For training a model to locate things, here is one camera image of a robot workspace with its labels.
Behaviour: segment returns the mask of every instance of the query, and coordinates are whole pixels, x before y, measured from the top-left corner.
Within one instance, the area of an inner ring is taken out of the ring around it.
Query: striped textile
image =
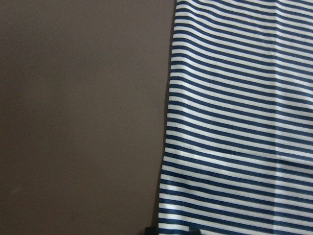
[[[178,0],[159,234],[313,235],[313,0]]]

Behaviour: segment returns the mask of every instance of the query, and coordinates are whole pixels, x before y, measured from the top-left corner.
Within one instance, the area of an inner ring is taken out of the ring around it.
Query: brown background
[[[140,235],[174,0],[0,0],[0,234]]]

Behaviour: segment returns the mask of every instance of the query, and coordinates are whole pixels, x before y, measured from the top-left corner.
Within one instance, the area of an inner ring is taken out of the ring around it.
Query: navy and white striped fabric
[[[313,235],[313,0],[178,0],[159,234]]]

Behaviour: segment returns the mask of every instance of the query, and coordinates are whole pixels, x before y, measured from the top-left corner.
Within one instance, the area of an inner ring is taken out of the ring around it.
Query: dark object
[[[189,234],[190,235],[201,235],[200,229],[189,227]]]
[[[145,235],[157,235],[156,226],[145,228]]]

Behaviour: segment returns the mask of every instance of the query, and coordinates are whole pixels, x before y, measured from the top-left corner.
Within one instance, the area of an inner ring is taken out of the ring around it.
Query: fabric
[[[178,0],[159,234],[313,234],[313,0]]]

